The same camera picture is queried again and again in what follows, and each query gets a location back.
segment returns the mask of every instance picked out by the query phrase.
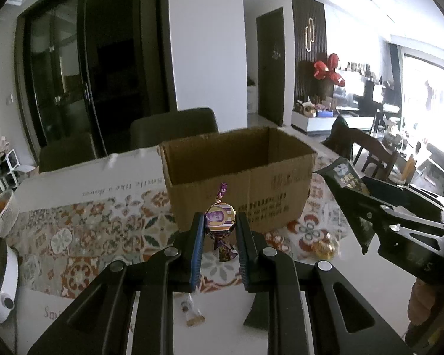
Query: black snack bag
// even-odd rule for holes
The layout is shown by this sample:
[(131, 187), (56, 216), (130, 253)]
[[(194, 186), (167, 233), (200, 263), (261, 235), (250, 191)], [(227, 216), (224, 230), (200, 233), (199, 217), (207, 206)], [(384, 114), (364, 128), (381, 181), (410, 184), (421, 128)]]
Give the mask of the black snack bag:
[(352, 199), (349, 199), (348, 191), (342, 190), (348, 187), (364, 195), (369, 195), (370, 193), (366, 185), (362, 179), (360, 179), (350, 162), (344, 157), (339, 157), (329, 166), (321, 168), (314, 173), (321, 175), (327, 183), (337, 204), (339, 204), (340, 209), (347, 218), (352, 231), (354, 231), (355, 237), (362, 247), (362, 253), (367, 253), (368, 246), (375, 234), (373, 224), (359, 217), (353, 211), (351, 206)]

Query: metal bolt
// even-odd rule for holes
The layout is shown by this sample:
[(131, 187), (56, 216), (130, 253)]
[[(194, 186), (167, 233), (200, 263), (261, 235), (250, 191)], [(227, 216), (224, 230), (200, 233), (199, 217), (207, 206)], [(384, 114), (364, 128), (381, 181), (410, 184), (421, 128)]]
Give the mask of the metal bolt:
[(125, 263), (121, 260), (115, 260), (115, 262), (110, 263), (110, 271), (120, 272), (125, 267)]
[(263, 255), (265, 256), (275, 256), (278, 253), (273, 247), (263, 248)]
[(168, 247), (164, 250), (166, 256), (176, 256), (179, 253), (176, 247)]
[(320, 262), (317, 263), (317, 266), (322, 271), (330, 271), (332, 269), (332, 264), (327, 260), (321, 260)]

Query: wooden chair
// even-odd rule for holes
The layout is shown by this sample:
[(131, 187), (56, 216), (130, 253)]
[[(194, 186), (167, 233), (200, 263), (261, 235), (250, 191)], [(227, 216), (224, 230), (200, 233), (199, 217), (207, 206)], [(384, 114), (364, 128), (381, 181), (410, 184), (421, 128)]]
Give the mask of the wooden chair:
[(97, 159), (90, 133), (78, 133), (41, 148), (39, 171), (48, 172)]
[(398, 167), (399, 173), (393, 172), (388, 176), (388, 181), (393, 184), (399, 185), (410, 185), (413, 179), (414, 172), (416, 171), (416, 160), (413, 155), (410, 156), (408, 160), (403, 158), (396, 161), (396, 166)]
[(131, 149), (153, 147), (162, 141), (218, 131), (210, 108), (161, 113), (131, 123), (130, 146)]
[(345, 119), (342, 116), (337, 116), (330, 129), (329, 137), (322, 144), (339, 156), (352, 161), (352, 143), (349, 138), (349, 130)]
[(355, 143), (360, 145), (361, 148), (353, 165), (355, 166), (358, 161), (361, 150), (366, 149), (368, 151), (368, 157), (363, 165), (362, 172), (365, 172), (369, 164), (374, 164), (376, 168), (372, 177), (386, 181), (398, 159), (398, 151), (390, 152), (376, 138), (355, 128), (349, 129), (349, 137), (352, 145)]

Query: sliding door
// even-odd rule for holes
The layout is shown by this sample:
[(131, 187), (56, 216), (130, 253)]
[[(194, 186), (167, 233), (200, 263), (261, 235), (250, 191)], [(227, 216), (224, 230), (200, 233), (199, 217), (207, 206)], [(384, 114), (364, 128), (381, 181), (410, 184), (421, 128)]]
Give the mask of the sliding door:
[(102, 156), (127, 151), (133, 121), (169, 111), (168, 21), (167, 0), (40, 0), (19, 16), (19, 106), (37, 160), (83, 132)]
[(130, 149), (136, 119), (167, 112), (157, 0), (86, 0), (90, 93), (108, 153)]
[(79, 53), (82, 0), (64, 0), (30, 21), (30, 61), (40, 145), (96, 127)]

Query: glass door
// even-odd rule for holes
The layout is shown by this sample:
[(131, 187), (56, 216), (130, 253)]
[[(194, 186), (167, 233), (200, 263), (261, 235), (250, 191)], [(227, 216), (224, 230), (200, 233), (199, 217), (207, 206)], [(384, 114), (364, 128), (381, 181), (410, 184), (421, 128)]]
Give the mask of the glass door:
[(108, 153), (130, 149), (130, 125), (169, 110), (159, 0), (86, 0), (89, 94)]
[(95, 130), (85, 68), (79, 59), (79, 3), (66, 0), (31, 23), (31, 74), (45, 138), (41, 146)]

